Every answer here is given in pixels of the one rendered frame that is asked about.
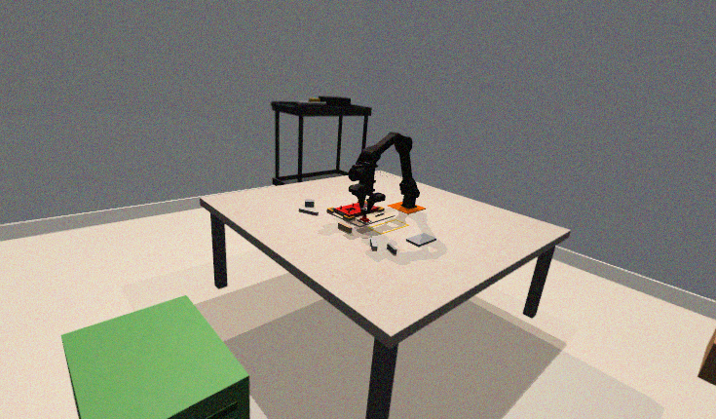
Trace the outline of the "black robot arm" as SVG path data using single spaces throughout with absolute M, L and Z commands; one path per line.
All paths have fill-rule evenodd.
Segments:
M 359 181 L 362 179 L 374 179 L 375 168 L 378 168 L 377 161 L 381 158 L 381 154 L 393 144 L 399 154 L 402 172 L 402 182 L 399 184 L 399 190 L 403 195 L 401 206 L 407 209 L 417 208 L 415 203 L 420 191 L 412 177 L 409 154 L 412 149 L 412 139 L 399 133 L 390 132 L 375 145 L 366 147 L 361 151 L 356 164 L 352 165 L 348 172 L 348 177 L 351 181 L 358 181 L 358 184 L 351 187 L 352 195 L 358 197 L 360 194 L 368 193 L 367 184 L 362 184 Z

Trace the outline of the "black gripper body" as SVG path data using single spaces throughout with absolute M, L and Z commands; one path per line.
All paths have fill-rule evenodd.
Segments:
M 368 193 L 365 192 L 364 194 L 367 195 L 367 196 L 369 196 L 369 199 L 370 199 L 372 202 L 378 203 L 378 202 L 385 201 L 385 199 L 386 199 L 385 194 L 382 194 L 382 193 L 379 193 L 379 192 L 378 192 L 378 193 L 373 193 L 373 192 L 375 192 L 375 189 L 373 189 L 373 185 L 374 185 L 374 183 L 376 183 L 376 180 L 374 180 L 374 179 L 362 179 L 362 180 L 360 180 L 359 182 L 361 182 L 362 184 L 367 184 L 367 186 L 368 186 Z M 355 184 L 354 184 L 354 185 L 355 185 Z M 349 187 L 349 192 L 351 192 L 351 187 L 354 186 L 354 185 L 350 185 L 350 187 Z

